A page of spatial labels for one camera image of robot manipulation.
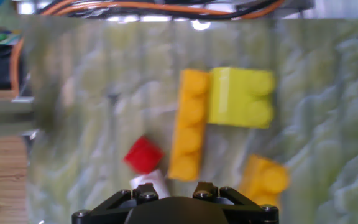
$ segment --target red lego brick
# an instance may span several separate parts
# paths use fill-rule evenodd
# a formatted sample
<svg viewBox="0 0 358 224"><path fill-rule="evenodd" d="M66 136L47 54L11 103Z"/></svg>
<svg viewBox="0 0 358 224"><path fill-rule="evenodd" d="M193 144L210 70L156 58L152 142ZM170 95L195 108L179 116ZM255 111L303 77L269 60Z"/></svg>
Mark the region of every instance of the red lego brick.
<svg viewBox="0 0 358 224"><path fill-rule="evenodd" d="M164 153L146 137L140 137L124 157L124 162L138 174L151 173L160 162Z"/></svg>

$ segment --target orange lego brick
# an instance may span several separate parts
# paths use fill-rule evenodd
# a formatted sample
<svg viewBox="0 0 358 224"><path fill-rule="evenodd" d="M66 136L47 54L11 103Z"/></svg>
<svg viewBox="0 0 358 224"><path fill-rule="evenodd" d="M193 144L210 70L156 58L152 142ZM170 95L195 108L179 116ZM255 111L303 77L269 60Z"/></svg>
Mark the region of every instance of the orange lego brick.
<svg viewBox="0 0 358 224"><path fill-rule="evenodd" d="M238 191L258 205L279 206L278 196L288 184L289 176L284 166L251 155Z"/></svg>
<svg viewBox="0 0 358 224"><path fill-rule="evenodd" d="M182 71L168 178L182 181L198 178L208 89L209 73L190 69Z"/></svg>

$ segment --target lime green lego brick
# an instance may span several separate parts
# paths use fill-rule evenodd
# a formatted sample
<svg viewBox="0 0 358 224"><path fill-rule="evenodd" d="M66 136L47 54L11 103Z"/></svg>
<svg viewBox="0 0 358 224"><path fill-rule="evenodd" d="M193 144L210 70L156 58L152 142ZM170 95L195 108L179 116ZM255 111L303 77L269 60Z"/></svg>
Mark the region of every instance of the lime green lego brick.
<svg viewBox="0 0 358 224"><path fill-rule="evenodd" d="M221 67L211 71L208 123L268 128L273 120L272 72Z"/></svg>

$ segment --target yellow lego brick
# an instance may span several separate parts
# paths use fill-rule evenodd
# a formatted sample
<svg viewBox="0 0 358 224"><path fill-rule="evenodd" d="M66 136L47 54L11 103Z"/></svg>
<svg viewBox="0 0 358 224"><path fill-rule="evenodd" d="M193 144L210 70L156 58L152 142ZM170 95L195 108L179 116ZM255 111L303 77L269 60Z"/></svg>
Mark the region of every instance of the yellow lego brick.
<svg viewBox="0 0 358 224"><path fill-rule="evenodd" d="M184 70L168 177L182 181L198 178L209 90L209 73Z"/></svg>
<svg viewBox="0 0 358 224"><path fill-rule="evenodd" d="M211 71L208 123L268 128L273 120L271 72L221 67Z"/></svg>
<svg viewBox="0 0 358 224"><path fill-rule="evenodd" d="M279 206L278 196L288 184L289 176L284 166L251 155L238 191L258 205Z"/></svg>

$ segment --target lego stud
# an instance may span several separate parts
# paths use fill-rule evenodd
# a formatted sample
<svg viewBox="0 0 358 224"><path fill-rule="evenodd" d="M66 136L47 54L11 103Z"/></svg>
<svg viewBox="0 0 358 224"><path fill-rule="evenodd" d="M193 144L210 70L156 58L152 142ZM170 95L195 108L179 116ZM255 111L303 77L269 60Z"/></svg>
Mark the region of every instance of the lego stud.
<svg viewBox="0 0 358 224"><path fill-rule="evenodd" d="M180 156L178 161L178 167L181 167L180 172L185 173L186 176L179 175L182 181L192 181L195 180L198 176L198 161L196 161L194 156ZM175 173L172 173L171 178L176 178Z"/></svg>
<svg viewBox="0 0 358 224"><path fill-rule="evenodd" d="M178 145L185 153L197 152L202 147L202 136L196 128L186 128L178 133Z"/></svg>
<svg viewBox="0 0 358 224"><path fill-rule="evenodd" d="M269 167L262 174L264 189L270 193L280 193L288 187L288 176L284 167Z"/></svg>
<svg viewBox="0 0 358 224"><path fill-rule="evenodd" d="M185 70L183 73L185 76L189 76L189 78L184 78L184 83L182 84L189 93L200 95L207 91L208 76L206 73L194 70Z"/></svg>
<svg viewBox="0 0 358 224"><path fill-rule="evenodd" d="M268 125L273 119L273 108L265 101L251 103L247 110L247 116L256 124Z"/></svg>
<svg viewBox="0 0 358 224"><path fill-rule="evenodd" d="M200 123L204 121L205 118L205 106L204 99L197 97L191 100L188 100L185 105L183 105L183 119L187 121L189 125Z"/></svg>
<svg viewBox="0 0 358 224"><path fill-rule="evenodd" d="M268 71L255 71L249 75L248 90L255 96L264 96L273 92L275 84L273 76Z"/></svg>

